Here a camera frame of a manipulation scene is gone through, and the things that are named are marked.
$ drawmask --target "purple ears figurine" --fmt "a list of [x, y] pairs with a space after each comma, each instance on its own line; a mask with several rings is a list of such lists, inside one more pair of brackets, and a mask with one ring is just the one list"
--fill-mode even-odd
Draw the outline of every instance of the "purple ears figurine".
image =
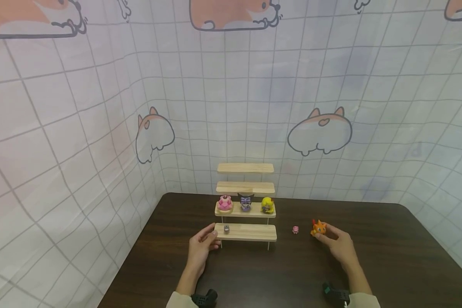
[[249, 212], [252, 208], [252, 198], [254, 195], [241, 195], [238, 194], [238, 197], [240, 198], [240, 204], [241, 204], [241, 210], [243, 212]]

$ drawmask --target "left hand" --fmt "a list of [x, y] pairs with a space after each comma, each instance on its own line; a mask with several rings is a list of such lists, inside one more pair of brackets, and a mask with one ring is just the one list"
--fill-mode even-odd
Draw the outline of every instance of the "left hand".
[[197, 273], [197, 279], [205, 269], [205, 261], [210, 250], [219, 249], [220, 240], [216, 240], [217, 231], [214, 231], [215, 223], [209, 224], [190, 239], [188, 247], [187, 269]]

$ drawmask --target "wooden table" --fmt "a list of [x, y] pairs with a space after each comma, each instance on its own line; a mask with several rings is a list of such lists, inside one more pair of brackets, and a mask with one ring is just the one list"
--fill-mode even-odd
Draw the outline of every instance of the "wooden table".
[[[217, 198], [164, 195], [99, 307], [165, 307], [185, 267], [188, 239], [221, 220], [214, 216]], [[330, 307], [322, 282], [347, 288], [347, 279], [310, 236], [312, 218], [351, 234], [381, 307], [462, 308], [462, 270], [401, 205], [281, 198], [275, 203], [277, 217], [270, 224], [277, 227], [277, 242], [269, 252], [267, 243], [225, 241], [223, 250], [209, 256], [197, 292], [215, 289], [217, 308]]]

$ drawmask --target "cartoon dog print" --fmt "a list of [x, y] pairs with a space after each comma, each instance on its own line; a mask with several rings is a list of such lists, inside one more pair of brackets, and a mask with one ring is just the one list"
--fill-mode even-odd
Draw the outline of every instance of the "cartoon dog print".
[[445, 19], [449, 21], [462, 21], [462, 0], [448, 0], [445, 9]]
[[287, 143], [302, 156], [308, 156], [315, 150], [328, 154], [342, 149], [351, 141], [353, 128], [344, 117], [344, 108], [339, 107], [335, 113], [320, 114], [315, 108], [312, 113], [298, 123], [287, 136]]
[[151, 107], [149, 115], [138, 116], [136, 152], [140, 163], [151, 163], [154, 150], [162, 150], [175, 142], [175, 131], [169, 121]]
[[132, 10], [128, 7], [128, 0], [117, 0], [120, 5], [121, 16], [128, 22], [128, 17], [132, 14]]
[[76, 0], [0, 0], [0, 39], [69, 38], [86, 33]]
[[190, 0], [190, 20], [202, 31], [262, 30], [279, 24], [280, 8], [272, 0]]
[[371, 0], [355, 0], [354, 9], [358, 11], [358, 14], [361, 14], [363, 8], [370, 4]]

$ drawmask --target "cartoon dog ear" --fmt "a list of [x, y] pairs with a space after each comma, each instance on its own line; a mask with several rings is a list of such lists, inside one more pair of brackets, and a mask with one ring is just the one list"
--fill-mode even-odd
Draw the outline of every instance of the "cartoon dog ear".
[[320, 109], [315, 108], [308, 116], [308, 119], [313, 118], [313, 117], [318, 117], [319, 115], [320, 115]]
[[338, 107], [337, 110], [335, 111], [335, 114], [344, 117], [344, 107]]
[[149, 111], [149, 114], [159, 114], [159, 113], [157, 113], [156, 108], [151, 107], [151, 110]]

